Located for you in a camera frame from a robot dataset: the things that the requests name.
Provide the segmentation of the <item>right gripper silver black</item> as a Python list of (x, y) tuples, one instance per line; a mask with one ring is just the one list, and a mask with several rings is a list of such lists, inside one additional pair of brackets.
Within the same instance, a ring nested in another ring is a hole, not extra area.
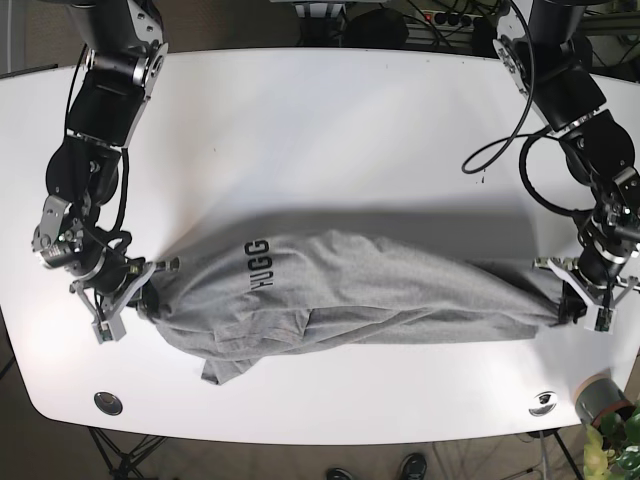
[(94, 335), (99, 344), (119, 341), (126, 329), (121, 314), (134, 309), (140, 318), (158, 318), (160, 299), (151, 283), (155, 274), (176, 273), (180, 260), (174, 257), (159, 262), (145, 262), (144, 258), (128, 264), (111, 265), (103, 273), (91, 272), (77, 278), (69, 287), (91, 313)]

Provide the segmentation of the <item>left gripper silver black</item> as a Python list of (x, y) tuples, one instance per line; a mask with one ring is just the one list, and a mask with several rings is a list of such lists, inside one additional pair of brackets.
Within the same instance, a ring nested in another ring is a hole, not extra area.
[(637, 276), (622, 277), (621, 263), (595, 250), (594, 256), (537, 257), (532, 266), (553, 273), (562, 282), (559, 322), (573, 323), (598, 333), (613, 333), (618, 310), (631, 292), (639, 292)]

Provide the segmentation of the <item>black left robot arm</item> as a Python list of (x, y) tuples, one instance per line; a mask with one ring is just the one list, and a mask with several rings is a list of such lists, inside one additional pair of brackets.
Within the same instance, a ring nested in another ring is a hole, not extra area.
[[(576, 259), (548, 258), (536, 264), (563, 282), (560, 322), (609, 333), (623, 297), (639, 287), (638, 278), (621, 275), (639, 253), (639, 172), (631, 136), (606, 109), (606, 98), (573, 42), (588, 5), (504, 1), (494, 46), (528, 107), (544, 123), (519, 154), (523, 186), (546, 210), (574, 222), (582, 247)], [(534, 143), (543, 138), (559, 143), (573, 178), (590, 189), (593, 207), (564, 208), (534, 189), (527, 160)]]

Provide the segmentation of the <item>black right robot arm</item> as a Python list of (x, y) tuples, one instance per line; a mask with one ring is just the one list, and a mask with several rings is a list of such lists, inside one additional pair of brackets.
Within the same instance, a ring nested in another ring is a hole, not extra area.
[(99, 343), (126, 333), (127, 308), (158, 304), (149, 281), (177, 262), (131, 258), (123, 227), (129, 190), (130, 145), (151, 99), (169, 44), (161, 13), (151, 1), (67, 1), (84, 46), (87, 69), (71, 88), (60, 147), (46, 170), (48, 196), (31, 242), (49, 269), (73, 277), (71, 294), (92, 314)]

